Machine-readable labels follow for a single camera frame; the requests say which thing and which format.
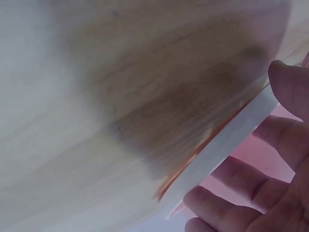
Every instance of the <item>white edge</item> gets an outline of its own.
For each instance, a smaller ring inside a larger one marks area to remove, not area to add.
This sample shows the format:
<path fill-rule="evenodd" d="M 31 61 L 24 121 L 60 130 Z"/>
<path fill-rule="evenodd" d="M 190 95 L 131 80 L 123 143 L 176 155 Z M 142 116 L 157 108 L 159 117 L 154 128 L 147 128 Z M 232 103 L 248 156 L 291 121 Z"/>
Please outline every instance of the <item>white edge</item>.
<path fill-rule="evenodd" d="M 159 203 L 161 215 L 169 219 L 185 194 L 231 155 L 278 105 L 268 85 L 210 141 L 169 187 Z"/>

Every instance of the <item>finger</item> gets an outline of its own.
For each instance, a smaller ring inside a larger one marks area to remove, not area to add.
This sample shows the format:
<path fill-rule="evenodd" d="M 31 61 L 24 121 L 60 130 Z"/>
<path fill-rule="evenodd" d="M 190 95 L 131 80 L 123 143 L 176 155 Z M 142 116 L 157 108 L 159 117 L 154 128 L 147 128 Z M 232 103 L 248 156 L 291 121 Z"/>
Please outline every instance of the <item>finger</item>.
<path fill-rule="evenodd" d="M 295 172 L 309 155 L 309 126 L 304 122 L 269 116 L 253 134 L 274 147 Z"/>
<path fill-rule="evenodd" d="M 201 186 L 191 190 L 183 202 L 219 232 L 245 232 L 262 215 L 255 209 L 234 205 Z"/>
<path fill-rule="evenodd" d="M 309 121 L 309 70 L 274 61 L 269 82 L 278 101 L 295 116 Z"/>
<path fill-rule="evenodd" d="M 184 228 L 185 232 L 216 232 L 210 225 L 200 218 L 190 219 Z"/>
<path fill-rule="evenodd" d="M 288 183 L 271 178 L 234 157 L 228 157 L 211 175 L 263 213 L 274 207 L 289 187 Z"/>

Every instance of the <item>wood grain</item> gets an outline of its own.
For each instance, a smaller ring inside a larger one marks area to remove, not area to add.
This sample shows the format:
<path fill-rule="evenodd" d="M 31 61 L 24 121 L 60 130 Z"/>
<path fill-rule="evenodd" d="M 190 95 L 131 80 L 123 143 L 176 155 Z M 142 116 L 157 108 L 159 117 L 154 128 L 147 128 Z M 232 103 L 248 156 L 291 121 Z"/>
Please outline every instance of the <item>wood grain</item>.
<path fill-rule="evenodd" d="M 0 231 L 119 231 L 309 51 L 307 0 L 2 0 Z"/>

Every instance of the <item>hand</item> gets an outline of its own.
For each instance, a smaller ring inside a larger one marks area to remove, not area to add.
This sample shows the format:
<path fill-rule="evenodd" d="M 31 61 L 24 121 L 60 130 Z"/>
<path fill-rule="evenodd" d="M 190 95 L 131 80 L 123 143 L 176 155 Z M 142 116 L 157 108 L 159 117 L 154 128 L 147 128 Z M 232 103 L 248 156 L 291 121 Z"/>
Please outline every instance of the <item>hand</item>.
<path fill-rule="evenodd" d="M 293 180 L 271 178 L 228 157 L 212 175 L 252 208 L 196 187 L 183 200 L 198 216 L 187 222 L 186 232 L 309 232 L 309 70 L 274 61 L 268 72 L 279 102 L 304 122 L 269 116 L 253 134 L 278 151 L 294 170 Z"/>

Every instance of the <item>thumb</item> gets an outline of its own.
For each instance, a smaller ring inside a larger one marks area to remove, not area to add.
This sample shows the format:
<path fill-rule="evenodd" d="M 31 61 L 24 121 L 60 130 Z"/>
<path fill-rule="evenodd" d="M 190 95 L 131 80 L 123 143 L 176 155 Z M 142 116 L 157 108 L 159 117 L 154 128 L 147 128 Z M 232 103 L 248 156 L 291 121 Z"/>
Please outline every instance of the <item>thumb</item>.
<path fill-rule="evenodd" d="M 309 121 L 309 69 L 288 66 L 276 60 L 271 63 L 268 75 L 281 105 L 295 116 Z"/>

